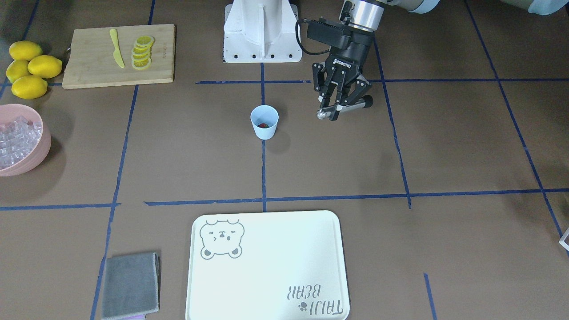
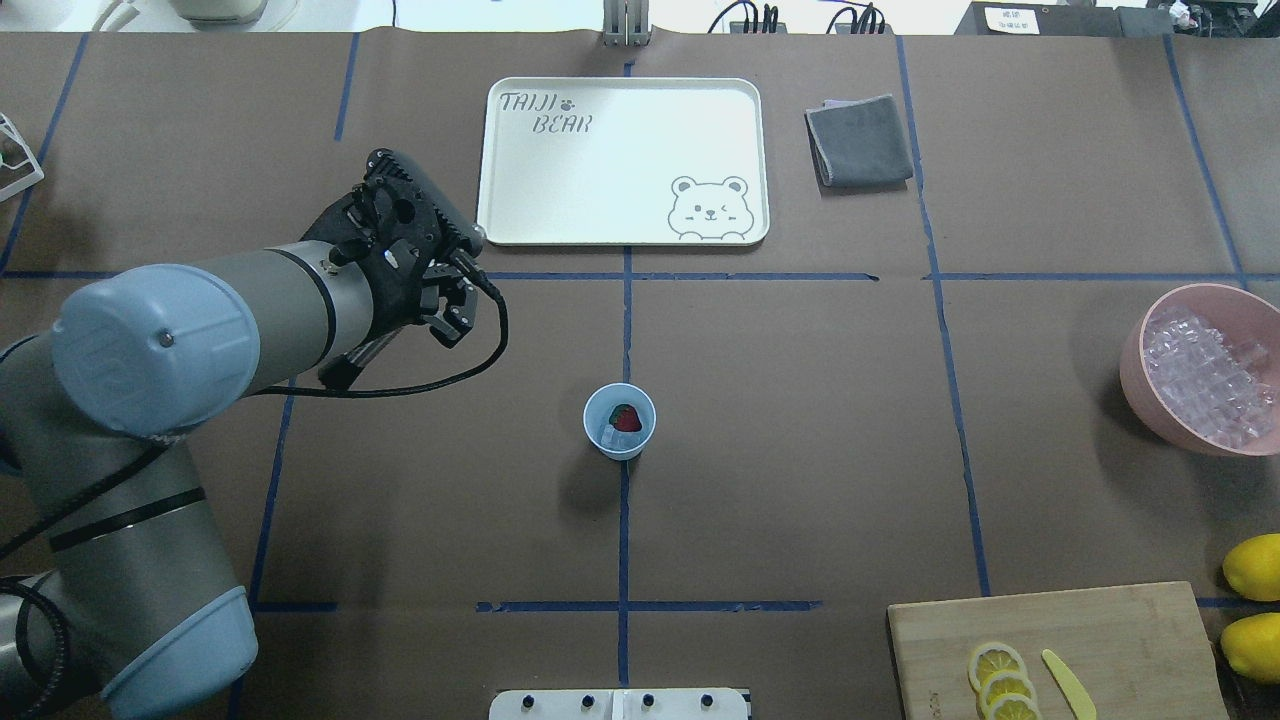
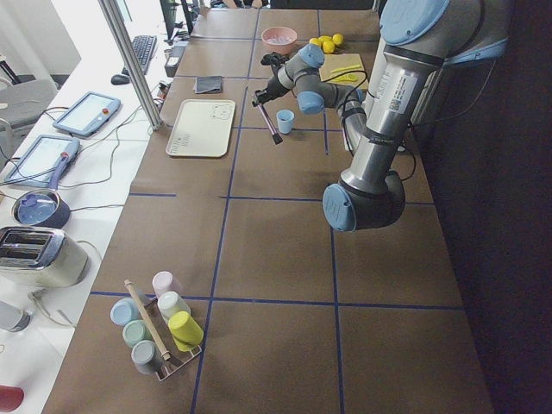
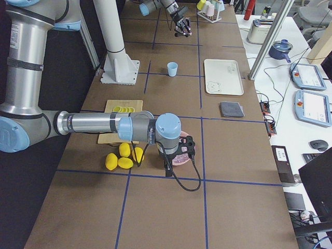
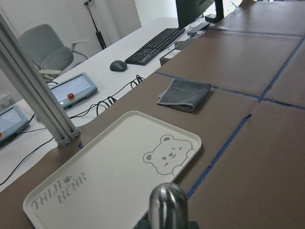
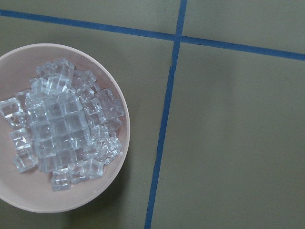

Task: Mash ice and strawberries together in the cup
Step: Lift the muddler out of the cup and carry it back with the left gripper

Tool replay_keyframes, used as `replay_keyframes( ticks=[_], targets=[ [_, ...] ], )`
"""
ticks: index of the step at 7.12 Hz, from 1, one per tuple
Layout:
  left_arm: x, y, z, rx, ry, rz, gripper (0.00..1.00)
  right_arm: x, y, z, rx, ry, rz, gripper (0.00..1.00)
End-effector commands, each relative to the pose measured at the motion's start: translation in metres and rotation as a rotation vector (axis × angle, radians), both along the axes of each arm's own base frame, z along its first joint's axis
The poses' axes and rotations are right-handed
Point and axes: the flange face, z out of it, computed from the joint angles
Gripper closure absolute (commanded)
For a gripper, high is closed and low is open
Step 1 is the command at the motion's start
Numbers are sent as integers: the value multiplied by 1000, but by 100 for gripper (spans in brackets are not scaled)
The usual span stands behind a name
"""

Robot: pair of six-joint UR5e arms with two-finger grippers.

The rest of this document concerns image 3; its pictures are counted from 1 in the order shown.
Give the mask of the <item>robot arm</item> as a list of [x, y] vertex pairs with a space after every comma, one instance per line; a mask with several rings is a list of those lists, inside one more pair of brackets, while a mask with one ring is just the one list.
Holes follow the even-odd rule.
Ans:
[[352, 86], [323, 82], [323, 51], [308, 44], [273, 66], [254, 106], [297, 93], [307, 115], [334, 109], [351, 140], [352, 163], [323, 194], [323, 212], [338, 231], [395, 223], [405, 190], [391, 169], [429, 75], [444, 66], [495, 60], [505, 52], [511, 1], [389, 1], [379, 19], [380, 42], [367, 96]]

